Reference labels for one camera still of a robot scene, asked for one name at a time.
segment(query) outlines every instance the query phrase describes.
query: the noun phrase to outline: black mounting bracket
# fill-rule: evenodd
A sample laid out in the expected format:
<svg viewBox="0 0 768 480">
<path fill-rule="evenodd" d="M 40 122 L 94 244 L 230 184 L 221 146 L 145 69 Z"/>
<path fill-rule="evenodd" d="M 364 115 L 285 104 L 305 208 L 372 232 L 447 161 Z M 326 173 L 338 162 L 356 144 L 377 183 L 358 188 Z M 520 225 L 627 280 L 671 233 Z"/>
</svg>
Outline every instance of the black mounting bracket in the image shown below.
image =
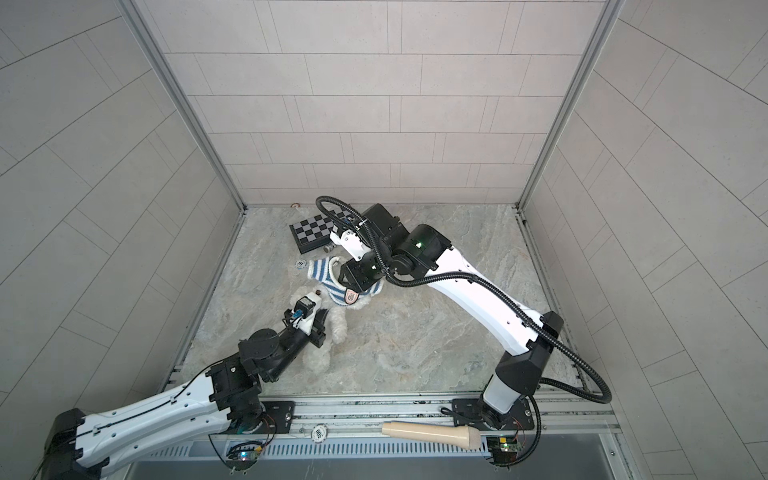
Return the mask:
<svg viewBox="0 0 768 480">
<path fill-rule="evenodd" d="M 485 422 L 480 419 L 481 407 L 478 404 L 478 399 L 453 399 L 451 400 L 451 410 L 467 419 L 478 419 L 470 422 L 456 415 L 453 417 L 454 426 L 458 427 L 460 425 L 470 425 L 475 427 L 477 430 L 480 430 L 481 432 L 492 432 L 497 430 L 487 426 Z M 520 429 L 520 426 L 518 426 L 515 420 L 520 422 L 523 430 L 533 430 L 535 425 L 533 418 L 531 417 L 531 412 L 531 407 L 528 404 L 527 399 L 517 399 L 517 401 L 512 404 L 512 408 L 509 410 L 509 420 L 498 430 Z"/>
</svg>

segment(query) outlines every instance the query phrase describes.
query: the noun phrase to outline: gray wall tile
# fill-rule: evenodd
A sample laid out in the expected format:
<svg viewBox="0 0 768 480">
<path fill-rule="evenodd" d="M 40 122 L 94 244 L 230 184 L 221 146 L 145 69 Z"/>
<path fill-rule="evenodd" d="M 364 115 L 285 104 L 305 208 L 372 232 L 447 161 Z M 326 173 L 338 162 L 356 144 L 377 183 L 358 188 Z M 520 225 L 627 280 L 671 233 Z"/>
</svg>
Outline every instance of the gray wall tile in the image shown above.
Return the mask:
<svg viewBox="0 0 768 480">
<path fill-rule="evenodd" d="M 272 163 L 262 161 L 251 134 L 210 134 L 209 137 L 224 164 Z"/>
<path fill-rule="evenodd" d="M 3 175 L 9 168 L 18 162 L 7 151 L 0 148 L 0 175 Z"/>
<path fill-rule="evenodd" d="M 600 249 L 600 247 L 603 246 L 603 243 L 605 243 L 614 233 L 611 231 L 611 228 L 606 223 L 598 232 L 597 235 L 594 236 L 592 240 L 589 241 L 586 247 L 584 247 L 584 256 L 587 257 L 587 260 L 591 259 L 593 255 Z"/>
<path fill-rule="evenodd" d="M 653 122 L 595 73 L 589 77 L 576 112 L 622 165 L 629 163 L 654 129 Z"/>
<path fill-rule="evenodd" d="M 154 217 L 143 214 L 74 308 L 119 330 L 173 239 Z"/>
<path fill-rule="evenodd" d="M 638 26 L 726 78 L 765 33 L 767 15 L 768 5 L 763 2 L 666 0 L 654 2 Z"/>
<path fill-rule="evenodd" d="M 742 202 L 758 217 L 768 212 L 768 180 L 744 197 Z"/>
<path fill-rule="evenodd" d="M 520 95 L 565 95 L 580 55 L 532 55 Z"/>
<path fill-rule="evenodd" d="M 587 328 L 589 329 L 589 332 L 594 335 L 599 329 L 613 322 L 615 319 L 616 316 L 614 315 L 614 311 L 611 310 L 609 306 L 606 306 L 597 315 L 587 321 Z"/>
<path fill-rule="evenodd" d="M 483 97 L 403 97 L 402 131 L 476 132 L 484 108 Z"/>
<path fill-rule="evenodd" d="M 698 478 L 760 478 L 755 462 L 701 375 L 693 372 L 661 383 L 654 392 Z M 712 424 L 718 425 L 718 435 L 706 433 Z M 722 449 L 723 442 L 730 448 Z"/>
<path fill-rule="evenodd" d="M 723 287 L 723 291 L 755 333 L 768 342 L 768 263 Z"/>
<path fill-rule="evenodd" d="M 589 175 L 604 149 L 597 135 L 592 133 L 576 113 L 568 119 L 568 124 L 558 140 L 558 148 L 582 181 Z"/>
<path fill-rule="evenodd" d="M 754 412 L 768 394 L 765 345 L 699 263 L 654 296 L 739 437 L 745 442 L 764 440 L 768 418 Z"/>
<path fill-rule="evenodd" d="M 157 275 L 181 291 L 213 228 L 200 208 L 192 210 L 165 258 L 157 267 Z"/>
<path fill-rule="evenodd" d="M 528 221 L 528 226 L 531 228 L 531 234 L 533 235 L 536 247 L 541 255 L 541 259 L 544 261 L 545 267 L 552 265 L 558 257 L 554 253 L 552 243 L 547 236 L 547 230 L 544 229 L 544 224 L 541 222 L 541 218 L 536 210 L 535 203 L 531 202 L 525 209 L 525 219 Z"/>
<path fill-rule="evenodd" d="M 134 81 L 53 137 L 48 146 L 92 187 L 164 119 Z"/>
<path fill-rule="evenodd" d="M 522 134 L 447 134 L 442 161 L 447 164 L 511 164 Z"/>
<path fill-rule="evenodd" d="M 594 69 L 625 97 L 634 100 L 666 49 L 620 20 Z"/>
<path fill-rule="evenodd" d="M 558 202 L 554 199 L 547 184 L 542 181 L 538 182 L 531 198 L 536 205 L 542 226 L 545 231 L 549 232 L 562 215 Z"/>
<path fill-rule="evenodd" d="M 696 262 L 696 257 L 688 250 L 688 247 L 682 247 L 646 275 L 643 281 L 651 292 L 655 292 L 660 286 L 672 280 L 677 274 L 682 273 Z"/>
<path fill-rule="evenodd" d="M 418 95 L 420 55 L 307 55 L 315 95 Z"/>
<path fill-rule="evenodd" d="M 95 322 L 82 313 L 75 312 L 74 310 L 72 310 L 69 315 L 67 315 L 67 318 L 64 319 L 64 322 L 61 323 L 61 328 L 77 333 L 80 336 L 84 336 L 107 348 L 112 344 L 114 338 L 118 336 L 118 333 L 113 329 L 103 326 L 99 322 Z"/>
<path fill-rule="evenodd" d="M 195 57 L 214 95 L 312 94 L 303 55 L 200 53 Z"/>
<path fill-rule="evenodd" d="M 112 90 L 112 93 L 123 88 L 123 84 L 120 83 L 117 75 L 114 74 L 107 61 L 101 56 L 101 53 L 96 48 L 96 45 L 94 45 L 94 42 L 88 37 L 87 32 L 73 37 L 72 40 L 74 40 L 74 43 L 78 44 L 83 55 L 85 55 L 93 68 L 96 69 L 99 77 L 101 77 L 101 80 L 104 80 L 104 83 L 106 83 L 109 89 Z"/>
<path fill-rule="evenodd" d="M 303 165 L 233 165 L 243 188 L 308 187 Z"/>
<path fill-rule="evenodd" d="M 402 52 L 495 54 L 509 9 L 497 2 L 406 2 L 402 5 Z"/>
<path fill-rule="evenodd" d="M 565 277 L 571 284 L 571 291 L 576 297 L 584 319 L 591 319 L 607 307 L 608 301 L 567 224 L 552 240 L 552 246 L 558 255 Z"/>
<path fill-rule="evenodd" d="M 5 279 L 88 193 L 48 147 L 0 177 L 0 279 Z"/>
<path fill-rule="evenodd" d="M 512 53 L 581 55 L 600 14 L 598 3 L 526 3 Z"/>
<path fill-rule="evenodd" d="M 643 112 L 737 197 L 768 178 L 768 105 L 687 58 L 675 61 Z"/>
<path fill-rule="evenodd" d="M 352 148 L 357 164 L 428 163 L 435 134 L 352 134 Z"/>
<path fill-rule="evenodd" d="M 0 5 L 0 28 L 24 55 L 30 55 L 119 15 L 110 2 L 12 2 Z"/>
<path fill-rule="evenodd" d="M 494 133 L 545 134 L 560 108 L 560 97 L 501 97 L 491 131 Z"/>
<path fill-rule="evenodd" d="M 205 190 L 203 194 L 203 202 L 210 208 L 210 211 L 219 218 L 227 202 L 232 200 L 230 192 L 221 183 L 221 179 L 214 178 L 214 181 L 210 183 L 208 190 Z"/>
<path fill-rule="evenodd" d="M 589 194 L 640 276 L 648 275 L 683 246 L 667 221 L 615 159 L 605 165 Z"/>
<path fill-rule="evenodd" d="M 174 105 L 173 101 L 168 96 L 168 92 L 165 91 L 165 87 L 160 83 L 160 79 L 157 77 L 157 74 L 154 73 L 154 70 L 148 71 L 139 78 L 141 79 L 141 83 L 143 83 L 149 91 L 149 94 L 152 95 L 152 99 L 157 103 L 160 111 L 163 112 L 163 116 L 167 117 L 174 113 L 176 105 Z"/>
<path fill-rule="evenodd" d="M 72 40 L 9 65 L 0 71 L 0 146 L 24 158 L 110 94 Z"/>
<path fill-rule="evenodd" d="M 719 285 L 768 260 L 766 225 L 661 130 L 627 172 Z"/>
<path fill-rule="evenodd" d="M 765 68 L 747 85 L 746 91 L 762 101 L 768 101 L 768 71 Z"/>
<path fill-rule="evenodd" d="M 520 201 L 522 188 L 489 188 L 485 197 L 487 204 L 516 204 Z"/>
<path fill-rule="evenodd" d="M 517 95 L 530 60 L 528 55 L 424 55 L 421 94 Z"/>
<path fill-rule="evenodd" d="M 168 147 L 165 146 L 163 141 L 160 139 L 160 135 L 158 135 L 156 131 L 153 131 L 147 135 L 147 140 L 152 144 L 152 148 L 154 148 L 157 154 L 160 155 L 160 158 L 163 159 L 165 166 L 168 167 L 170 171 L 175 172 L 179 169 L 179 163 L 170 153 L 170 150 L 168 150 Z"/>
<path fill-rule="evenodd" d="M 389 187 L 391 170 L 388 164 L 315 166 L 317 184 L 327 187 Z"/>
<path fill-rule="evenodd" d="M 240 211 L 234 202 L 229 200 L 190 272 L 190 278 L 198 285 L 208 285 L 210 282 L 239 215 Z"/>
<path fill-rule="evenodd" d="M 266 41 L 266 49 L 270 53 L 280 53 L 283 51 L 280 46 L 280 37 L 277 36 L 277 29 L 275 28 L 275 22 L 272 19 L 272 9 L 270 3 L 267 0 L 255 0 L 253 6 L 256 7 L 256 13 L 259 15 L 259 24 L 261 25 L 261 33 L 264 35 Z"/>
<path fill-rule="evenodd" d="M 645 378 L 648 379 L 648 383 L 652 386 L 695 371 L 696 366 L 685 350 L 668 356 L 666 359 L 659 360 L 643 369 Z"/>
<path fill-rule="evenodd" d="M 683 349 L 616 237 L 608 239 L 589 264 L 641 367 Z"/>
<path fill-rule="evenodd" d="M 283 53 L 386 53 L 385 2 L 271 2 Z"/>
<path fill-rule="evenodd" d="M 551 285 L 558 298 L 561 307 L 561 315 L 568 323 L 568 331 L 571 334 L 571 340 L 576 346 L 578 354 L 587 362 L 593 362 L 600 357 L 598 348 L 594 344 L 592 335 L 589 333 L 584 316 L 581 315 L 576 297 L 571 292 L 571 286 L 568 279 L 565 278 L 563 267 L 560 262 L 555 261 L 548 268 Z"/>
<path fill-rule="evenodd" d="M 160 190 L 155 203 L 182 227 L 214 176 L 208 160 L 200 150 L 195 150 Z"/>
<path fill-rule="evenodd" d="M 618 322 L 612 322 L 595 333 L 594 341 L 611 377 L 614 394 L 621 400 L 643 453 L 679 449 L 675 434 L 632 355 L 632 348 Z"/>
<path fill-rule="evenodd" d="M 605 225 L 605 220 L 568 164 L 563 166 L 552 186 L 552 193 L 571 225 L 576 241 L 582 249 L 585 248 Z"/>
<path fill-rule="evenodd" d="M 412 204 L 413 191 L 413 188 L 334 188 L 333 195 L 361 204 Z"/>
<path fill-rule="evenodd" d="M 95 243 L 97 247 L 110 255 L 114 249 L 118 248 L 118 242 L 109 236 L 109 233 L 103 231 L 96 223 L 93 223 L 88 217 L 83 215 L 77 208 L 73 208 L 69 215 L 64 218 L 67 224 L 80 232 L 83 237 Z"/>
<path fill-rule="evenodd" d="M 78 210 L 122 241 L 171 175 L 160 155 L 144 140 L 91 190 Z"/>
<path fill-rule="evenodd" d="M 192 321 L 192 315 L 202 298 L 203 290 L 195 282 L 188 280 L 170 314 L 166 312 L 167 318 L 163 318 L 163 321 L 153 326 L 154 331 L 159 331 L 156 333 L 157 339 L 152 337 L 154 344 L 149 344 L 138 368 L 131 370 L 136 373 L 131 377 L 135 381 L 129 388 L 148 396 L 157 393 L 172 367 L 171 363 L 174 361 L 184 330 Z M 157 301 L 164 307 L 167 306 L 166 303 Z"/>
<path fill-rule="evenodd" d="M 60 223 L 0 285 L 0 390 L 14 388 L 108 257 Z"/>
<path fill-rule="evenodd" d="M 88 37 L 123 85 L 150 69 L 147 58 L 122 18 L 89 30 Z"/>
<path fill-rule="evenodd" d="M 744 57 L 728 81 L 739 88 L 745 88 L 768 63 L 768 36 L 763 35 L 750 53 Z"/>
<path fill-rule="evenodd" d="M 45 443 L 56 415 L 74 406 L 106 352 L 106 347 L 82 336 L 56 330 L 0 406 L 0 463 L 9 478 L 32 475 L 42 451 L 30 445 Z"/>
<path fill-rule="evenodd" d="M 297 96 L 304 131 L 389 130 L 389 99 L 357 96 Z"/>
<path fill-rule="evenodd" d="M 148 286 L 96 369 L 77 407 L 103 412 L 123 405 L 173 303 Z"/>
<path fill-rule="evenodd" d="M 149 286 L 157 290 L 157 292 L 169 299 L 171 302 L 176 302 L 179 298 L 179 291 L 173 288 L 168 282 L 161 279 L 156 273 L 152 276 L 152 280 L 149 281 Z"/>
<path fill-rule="evenodd" d="M 171 52 L 266 52 L 259 17 L 252 2 L 233 0 L 147 3 Z"/>
<path fill-rule="evenodd" d="M 163 141 L 163 145 L 170 151 L 170 154 L 176 159 L 176 163 L 181 165 L 197 148 L 197 144 L 190 135 L 187 125 L 181 120 L 178 112 L 166 118 L 155 130 L 157 136 Z"/>
<path fill-rule="evenodd" d="M 211 95 L 208 80 L 205 79 L 194 53 L 166 53 L 166 60 L 174 71 L 176 79 L 187 95 Z"/>
<path fill-rule="evenodd" d="M 687 475 L 694 473 L 682 450 L 646 453 L 645 461 L 653 474 Z"/>
<path fill-rule="evenodd" d="M 339 134 L 262 134 L 261 137 L 273 164 L 344 163 Z"/>
<path fill-rule="evenodd" d="M 760 471 L 768 473 L 768 442 L 748 443 L 746 449 L 750 451 Z"/>
<path fill-rule="evenodd" d="M 212 133 L 293 131 L 282 97 L 217 95 L 196 99 Z"/>
<path fill-rule="evenodd" d="M 155 218 L 158 222 L 160 222 L 160 225 L 163 226 L 163 228 L 173 235 L 174 237 L 178 235 L 179 233 L 179 227 L 175 224 L 175 222 L 168 216 L 168 214 L 165 213 L 165 210 L 160 208 L 160 205 L 157 204 L 157 202 L 152 202 L 149 207 L 147 207 L 147 212 Z"/>
</svg>

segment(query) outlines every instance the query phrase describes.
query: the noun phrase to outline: tiled wall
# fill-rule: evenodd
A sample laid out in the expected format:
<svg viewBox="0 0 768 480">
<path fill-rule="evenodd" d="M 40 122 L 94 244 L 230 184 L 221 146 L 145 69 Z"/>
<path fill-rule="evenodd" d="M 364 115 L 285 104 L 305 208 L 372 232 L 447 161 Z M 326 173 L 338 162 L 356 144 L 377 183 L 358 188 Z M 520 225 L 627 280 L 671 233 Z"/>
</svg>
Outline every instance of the tiled wall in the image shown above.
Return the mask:
<svg viewBox="0 0 768 480">
<path fill-rule="evenodd" d="M 111 0 L 0 2 L 0 478 L 152 395 L 238 209 Z"/>
<path fill-rule="evenodd" d="M 768 473 L 766 31 L 628 0 L 525 211 L 648 478 Z"/>
<path fill-rule="evenodd" d="M 137 3 L 250 204 L 516 202 L 603 6 Z"/>
</svg>

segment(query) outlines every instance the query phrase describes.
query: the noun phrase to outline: black and white checkered board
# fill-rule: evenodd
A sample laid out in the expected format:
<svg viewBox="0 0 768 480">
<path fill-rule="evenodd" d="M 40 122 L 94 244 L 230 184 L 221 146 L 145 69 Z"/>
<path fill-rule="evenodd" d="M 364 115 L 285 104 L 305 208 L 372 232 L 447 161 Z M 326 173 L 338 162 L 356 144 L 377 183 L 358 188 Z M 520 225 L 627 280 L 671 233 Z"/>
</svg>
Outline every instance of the black and white checkered board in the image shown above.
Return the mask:
<svg viewBox="0 0 768 480">
<path fill-rule="evenodd" d="M 349 212 L 338 208 L 330 208 L 329 211 L 339 218 L 349 219 Z M 330 243 L 330 234 L 333 230 L 333 222 L 323 214 L 301 220 L 290 226 L 290 232 L 299 247 L 299 252 L 307 253 L 316 248 Z"/>
</svg>

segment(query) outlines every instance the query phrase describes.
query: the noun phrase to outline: wooden handle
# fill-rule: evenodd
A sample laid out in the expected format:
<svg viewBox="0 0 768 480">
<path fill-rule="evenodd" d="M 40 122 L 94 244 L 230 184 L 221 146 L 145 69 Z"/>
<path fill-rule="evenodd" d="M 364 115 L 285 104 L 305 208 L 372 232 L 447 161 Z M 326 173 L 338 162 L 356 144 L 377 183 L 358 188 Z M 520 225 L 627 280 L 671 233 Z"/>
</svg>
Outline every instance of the wooden handle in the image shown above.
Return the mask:
<svg viewBox="0 0 768 480">
<path fill-rule="evenodd" d="M 464 450 L 480 448 L 480 431 L 468 425 L 444 427 L 423 423 L 387 422 L 382 425 L 382 434 L 398 439 L 447 443 Z"/>
</svg>

